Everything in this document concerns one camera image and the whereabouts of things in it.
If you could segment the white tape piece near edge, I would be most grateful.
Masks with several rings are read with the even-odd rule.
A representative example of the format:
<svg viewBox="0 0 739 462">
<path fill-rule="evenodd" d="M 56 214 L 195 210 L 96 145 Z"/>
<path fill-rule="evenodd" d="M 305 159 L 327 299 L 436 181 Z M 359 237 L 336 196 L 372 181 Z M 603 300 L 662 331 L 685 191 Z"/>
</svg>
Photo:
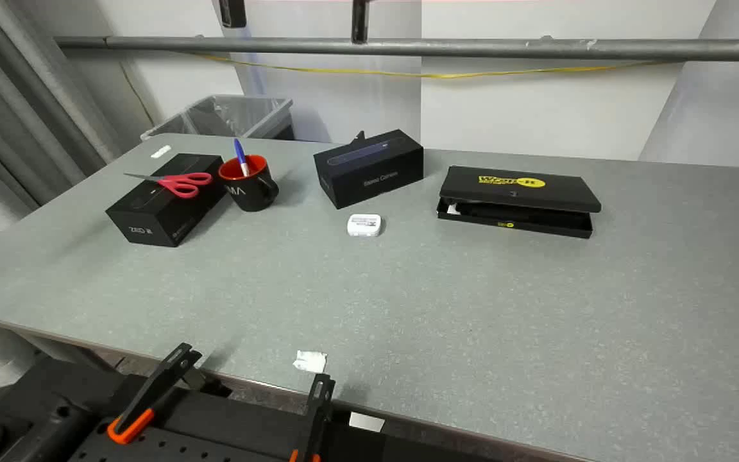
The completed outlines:
<svg viewBox="0 0 739 462">
<path fill-rule="evenodd" d="M 324 351 L 295 351 L 294 368 L 300 372 L 327 372 L 327 355 Z"/>
</svg>

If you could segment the black upright box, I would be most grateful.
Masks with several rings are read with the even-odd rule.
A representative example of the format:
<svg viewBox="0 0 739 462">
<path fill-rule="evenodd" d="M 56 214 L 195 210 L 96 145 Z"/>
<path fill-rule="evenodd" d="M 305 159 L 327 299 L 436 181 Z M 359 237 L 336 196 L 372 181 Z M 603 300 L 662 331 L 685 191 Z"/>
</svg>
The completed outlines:
<svg viewBox="0 0 739 462">
<path fill-rule="evenodd" d="M 424 177 L 424 147 L 396 129 L 318 153 L 318 185 L 336 208 L 346 208 Z"/>
</svg>

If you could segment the black mug red inside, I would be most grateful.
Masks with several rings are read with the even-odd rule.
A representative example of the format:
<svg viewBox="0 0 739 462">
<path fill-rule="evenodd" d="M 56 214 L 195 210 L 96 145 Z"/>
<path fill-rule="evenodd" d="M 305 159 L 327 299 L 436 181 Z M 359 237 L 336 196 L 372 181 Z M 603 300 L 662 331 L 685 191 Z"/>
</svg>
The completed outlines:
<svg viewBox="0 0 739 462">
<path fill-rule="evenodd" d="M 264 210 L 277 201 L 279 194 L 267 159 L 259 155 L 250 155 L 246 162 L 223 162 L 218 167 L 218 177 L 242 210 Z"/>
</svg>

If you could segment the grey metal rail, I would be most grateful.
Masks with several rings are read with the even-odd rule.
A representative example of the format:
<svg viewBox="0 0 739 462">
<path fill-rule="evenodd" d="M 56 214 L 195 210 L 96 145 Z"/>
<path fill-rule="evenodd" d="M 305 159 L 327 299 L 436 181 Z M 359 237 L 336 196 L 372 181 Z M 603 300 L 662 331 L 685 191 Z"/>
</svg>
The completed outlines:
<svg viewBox="0 0 739 462">
<path fill-rule="evenodd" d="M 454 56 L 454 59 L 631 59 L 739 61 L 739 38 L 202 38 L 202 37 L 56 37 L 63 50 L 115 51 L 254 51 L 344 56 Z"/>
</svg>

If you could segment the grey plastic bin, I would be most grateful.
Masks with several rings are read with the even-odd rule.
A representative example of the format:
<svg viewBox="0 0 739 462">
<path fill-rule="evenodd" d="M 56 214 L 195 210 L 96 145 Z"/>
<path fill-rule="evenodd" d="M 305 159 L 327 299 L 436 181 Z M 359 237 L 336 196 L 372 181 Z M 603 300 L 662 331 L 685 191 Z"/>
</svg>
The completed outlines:
<svg viewBox="0 0 739 462">
<path fill-rule="evenodd" d="M 159 133 L 240 136 L 240 140 L 295 140 L 291 97 L 267 95 L 210 95 L 173 119 L 143 132 Z"/>
</svg>

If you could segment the white label sticker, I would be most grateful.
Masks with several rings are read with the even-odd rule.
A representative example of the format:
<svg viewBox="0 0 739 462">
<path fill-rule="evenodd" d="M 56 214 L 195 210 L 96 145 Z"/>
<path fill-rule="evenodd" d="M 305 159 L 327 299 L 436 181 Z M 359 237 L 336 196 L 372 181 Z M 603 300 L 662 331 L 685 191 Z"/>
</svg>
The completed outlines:
<svg viewBox="0 0 739 462">
<path fill-rule="evenodd" d="M 386 427 L 386 418 L 367 416 L 367 414 L 349 414 L 349 427 L 381 435 Z"/>
</svg>

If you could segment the right orange black clamp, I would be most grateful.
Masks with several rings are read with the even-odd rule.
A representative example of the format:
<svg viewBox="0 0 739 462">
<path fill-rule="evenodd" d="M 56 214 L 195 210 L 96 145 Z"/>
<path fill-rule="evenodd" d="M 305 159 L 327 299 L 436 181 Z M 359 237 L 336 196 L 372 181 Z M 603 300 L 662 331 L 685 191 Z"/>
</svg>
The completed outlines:
<svg viewBox="0 0 739 462">
<path fill-rule="evenodd" d="M 295 446 L 288 462 L 322 462 L 322 446 L 327 436 L 327 427 L 332 421 L 332 395 L 336 380 L 332 376 L 318 372 L 311 382 L 311 393 L 305 401 L 302 425 L 297 430 Z"/>
</svg>

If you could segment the flat black box yellow logo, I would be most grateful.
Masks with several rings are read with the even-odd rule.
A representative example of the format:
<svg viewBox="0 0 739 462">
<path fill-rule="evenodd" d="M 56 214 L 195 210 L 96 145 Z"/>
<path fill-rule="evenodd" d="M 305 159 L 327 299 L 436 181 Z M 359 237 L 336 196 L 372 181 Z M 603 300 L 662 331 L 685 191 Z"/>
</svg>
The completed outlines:
<svg viewBox="0 0 739 462">
<path fill-rule="evenodd" d="M 451 167 L 436 214 L 447 221 L 591 240 L 601 201 L 583 177 Z"/>
</svg>

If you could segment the blue and white marker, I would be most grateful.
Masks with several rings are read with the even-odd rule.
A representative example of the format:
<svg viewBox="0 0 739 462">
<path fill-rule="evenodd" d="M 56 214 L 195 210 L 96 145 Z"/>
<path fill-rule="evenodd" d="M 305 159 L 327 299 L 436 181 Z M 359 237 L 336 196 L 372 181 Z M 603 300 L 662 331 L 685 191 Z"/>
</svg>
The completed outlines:
<svg viewBox="0 0 739 462">
<path fill-rule="evenodd" d="M 233 153 L 237 153 L 242 177 L 250 177 L 250 159 L 246 159 L 245 145 L 240 140 L 233 140 Z"/>
</svg>

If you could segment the red handled scissors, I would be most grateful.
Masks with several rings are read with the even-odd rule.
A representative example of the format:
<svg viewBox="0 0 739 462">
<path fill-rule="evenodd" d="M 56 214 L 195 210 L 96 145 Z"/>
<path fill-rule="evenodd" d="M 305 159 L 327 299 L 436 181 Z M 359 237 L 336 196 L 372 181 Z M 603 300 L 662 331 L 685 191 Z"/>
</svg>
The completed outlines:
<svg viewBox="0 0 739 462">
<path fill-rule="evenodd" d="M 143 183 L 154 183 L 173 199 L 193 201 L 202 187 L 214 183 L 209 173 L 179 173 L 179 176 L 143 176 Z"/>
</svg>

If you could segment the orange black clamp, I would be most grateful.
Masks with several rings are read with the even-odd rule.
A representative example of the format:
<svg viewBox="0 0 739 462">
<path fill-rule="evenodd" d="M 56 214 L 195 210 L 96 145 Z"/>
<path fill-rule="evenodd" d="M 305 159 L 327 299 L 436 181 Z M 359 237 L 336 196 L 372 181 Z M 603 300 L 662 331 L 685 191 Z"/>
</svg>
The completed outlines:
<svg viewBox="0 0 739 462">
<path fill-rule="evenodd" d="M 195 368 L 200 351 L 190 345 L 177 345 L 156 369 L 143 380 L 131 404 L 107 425 L 106 436 L 128 446 L 156 418 L 156 405 L 174 390 L 174 386 Z"/>
<path fill-rule="evenodd" d="M 327 427 L 332 421 L 332 395 L 336 380 L 332 376 L 318 372 L 311 382 L 311 393 L 305 401 L 302 425 L 297 430 L 295 446 L 288 462 L 322 462 L 322 446 L 327 436 Z"/>
</svg>

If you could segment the small white case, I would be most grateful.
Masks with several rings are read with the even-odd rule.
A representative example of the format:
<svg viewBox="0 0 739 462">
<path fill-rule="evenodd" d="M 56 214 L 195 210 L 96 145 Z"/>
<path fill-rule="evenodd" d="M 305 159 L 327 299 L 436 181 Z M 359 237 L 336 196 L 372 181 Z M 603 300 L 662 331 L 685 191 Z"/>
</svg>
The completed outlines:
<svg viewBox="0 0 739 462">
<path fill-rule="evenodd" d="M 382 218 L 378 214 L 351 214 L 346 218 L 349 237 L 378 237 L 382 232 Z"/>
</svg>

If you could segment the black box under scissors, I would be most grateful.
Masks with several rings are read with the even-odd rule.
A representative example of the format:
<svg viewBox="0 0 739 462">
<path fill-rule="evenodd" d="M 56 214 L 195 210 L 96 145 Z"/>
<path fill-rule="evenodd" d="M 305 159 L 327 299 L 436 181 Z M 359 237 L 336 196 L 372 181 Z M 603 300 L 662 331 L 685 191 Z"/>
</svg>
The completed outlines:
<svg viewBox="0 0 739 462">
<path fill-rule="evenodd" d="M 107 208 L 107 218 L 131 245 L 177 246 L 223 199 L 214 155 L 177 155 Z M 206 173 L 209 185 L 190 201 L 173 196 L 156 177 Z"/>
</svg>

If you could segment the left orange black clamp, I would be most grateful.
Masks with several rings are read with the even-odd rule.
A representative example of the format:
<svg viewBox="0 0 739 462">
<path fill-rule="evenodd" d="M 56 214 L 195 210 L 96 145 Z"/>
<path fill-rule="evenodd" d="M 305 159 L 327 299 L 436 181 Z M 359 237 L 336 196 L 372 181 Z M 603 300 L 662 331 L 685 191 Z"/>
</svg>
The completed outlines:
<svg viewBox="0 0 739 462">
<path fill-rule="evenodd" d="M 128 446 L 156 418 L 156 405 L 174 390 L 174 386 L 195 368 L 200 351 L 190 345 L 177 345 L 156 369 L 143 380 L 131 404 L 107 425 L 106 436 Z"/>
</svg>

